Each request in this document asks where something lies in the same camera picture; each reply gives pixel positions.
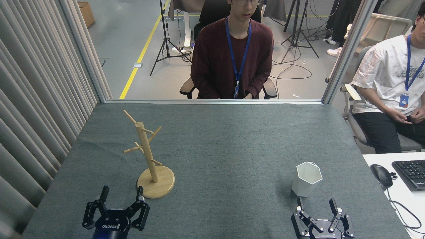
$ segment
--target office chair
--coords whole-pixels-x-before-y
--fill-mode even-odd
[[[192,92],[195,89],[195,84],[193,84],[192,78],[188,78],[186,82],[180,88],[180,94],[186,95],[187,99],[192,99]],[[276,98],[278,93],[276,91],[275,84],[270,78],[267,78],[267,81],[263,85],[264,99],[268,100],[270,98]]]
[[[367,46],[374,46],[383,40],[405,34],[410,26],[410,19],[372,13],[356,52],[360,53]]]
[[[371,48],[372,46],[365,47],[358,56],[357,64],[356,64],[356,71],[359,68],[360,63],[362,62],[363,57],[365,56],[365,53]],[[353,117],[352,109],[353,105],[350,103],[350,101],[353,100],[361,100],[360,95],[356,92],[356,90],[351,86],[350,84],[345,84],[345,86],[340,88],[340,91],[344,93],[345,97],[345,109],[343,113],[344,119],[348,122],[351,129],[354,133],[354,138],[358,139],[360,143],[367,145],[369,147],[373,147],[369,138],[367,137],[364,130],[360,127],[360,125],[357,123],[356,119]],[[424,149],[424,147],[419,144],[418,142],[409,139],[401,134],[398,134],[398,138],[400,140],[400,146],[402,151],[412,151],[415,150],[416,152],[420,152],[421,149]]]
[[[251,19],[261,23],[261,7],[260,4],[252,14]],[[230,5],[225,0],[205,0],[199,15],[199,23],[193,27],[193,39],[199,36],[201,30],[207,25],[227,17],[230,14]]]

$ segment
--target white t-shirt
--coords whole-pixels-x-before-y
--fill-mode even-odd
[[[409,83],[421,66],[424,57],[425,49],[411,46]],[[419,107],[420,97],[425,91],[423,68],[408,90],[408,107],[400,107],[400,95],[405,93],[407,71],[407,41],[400,35],[384,40],[369,49],[351,84],[362,88],[373,88],[386,106],[409,116]],[[362,96],[362,100],[353,105],[353,113],[364,112],[382,111]]]

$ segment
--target hand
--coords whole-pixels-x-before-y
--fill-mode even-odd
[[[245,96],[245,98],[244,98],[244,100],[251,100],[252,99],[252,94],[251,93],[248,93],[246,96]]]
[[[412,119],[412,122],[414,124],[421,123],[423,120],[425,120],[425,109],[423,109],[423,108],[416,108],[413,111],[413,113],[410,116],[410,118]]]
[[[403,115],[400,111],[392,108],[387,108],[385,111],[392,120],[400,123],[411,124],[412,122],[406,121],[407,117]]]

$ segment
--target id badge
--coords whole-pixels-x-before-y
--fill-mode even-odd
[[[234,99],[236,99],[236,97],[238,96],[238,92],[239,92],[239,86],[237,85],[236,87],[235,87],[235,95],[234,95]]]
[[[402,94],[400,95],[400,107],[407,108],[409,104],[409,96]]]

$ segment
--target blue lanyard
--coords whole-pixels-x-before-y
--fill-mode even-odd
[[[249,20],[248,42],[246,43],[246,46],[245,46],[245,52],[244,52],[244,57],[242,58],[241,69],[238,73],[238,70],[236,69],[236,61],[235,61],[235,55],[233,53],[232,41],[230,40],[229,24],[227,22],[228,19],[229,18],[226,18],[227,42],[230,48],[230,56],[232,57],[233,71],[235,72],[235,77],[236,77],[236,85],[239,86],[239,80],[242,76],[242,71],[244,70],[245,60],[247,59],[249,43],[251,42],[251,20]]]
[[[406,71],[406,82],[405,82],[405,86],[406,86],[406,91],[409,90],[410,86],[413,84],[413,81],[415,81],[416,77],[418,76],[419,72],[422,70],[422,67],[424,66],[425,63],[425,58],[424,61],[422,62],[422,65],[419,67],[419,69],[416,71],[416,74],[413,76],[412,81],[409,84],[409,75],[410,75],[410,57],[411,57],[411,41],[410,41],[410,35],[407,37],[407,71]]]

